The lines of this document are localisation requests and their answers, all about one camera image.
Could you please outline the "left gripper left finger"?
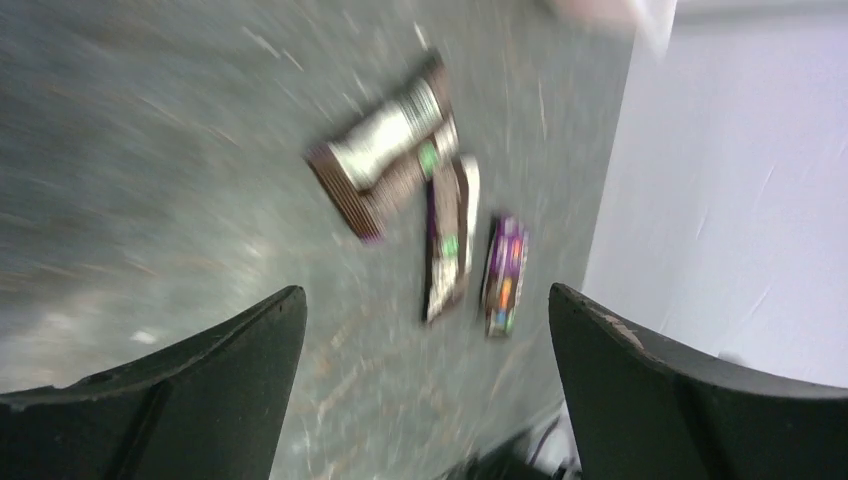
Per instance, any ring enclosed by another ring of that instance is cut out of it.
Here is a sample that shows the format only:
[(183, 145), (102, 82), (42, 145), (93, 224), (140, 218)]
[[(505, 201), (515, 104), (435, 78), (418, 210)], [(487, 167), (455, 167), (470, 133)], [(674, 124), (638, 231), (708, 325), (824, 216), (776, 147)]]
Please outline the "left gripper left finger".
[(307, 324), (303, 288), (68, 387), (1, 397), (5, 479), (266, 479)]

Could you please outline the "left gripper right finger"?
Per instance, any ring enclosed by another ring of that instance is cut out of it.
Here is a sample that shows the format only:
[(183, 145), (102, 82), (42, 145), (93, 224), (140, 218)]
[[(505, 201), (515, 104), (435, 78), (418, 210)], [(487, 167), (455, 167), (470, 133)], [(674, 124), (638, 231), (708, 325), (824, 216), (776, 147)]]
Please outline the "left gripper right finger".
[(549, 325), (587, 479), (843, 479), (847, 392), (705, 354), (554, 284)]

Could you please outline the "purple brown M&M bag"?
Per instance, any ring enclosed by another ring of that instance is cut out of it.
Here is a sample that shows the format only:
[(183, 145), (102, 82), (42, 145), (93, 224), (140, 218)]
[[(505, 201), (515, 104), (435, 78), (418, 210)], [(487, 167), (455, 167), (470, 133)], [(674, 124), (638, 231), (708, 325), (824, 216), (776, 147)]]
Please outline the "purple brown M&M bag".
[(513, 331), (527, 263), (529, 230), (515, 215), (495, 217), (481, 304), (485, 335), (507, 338)]

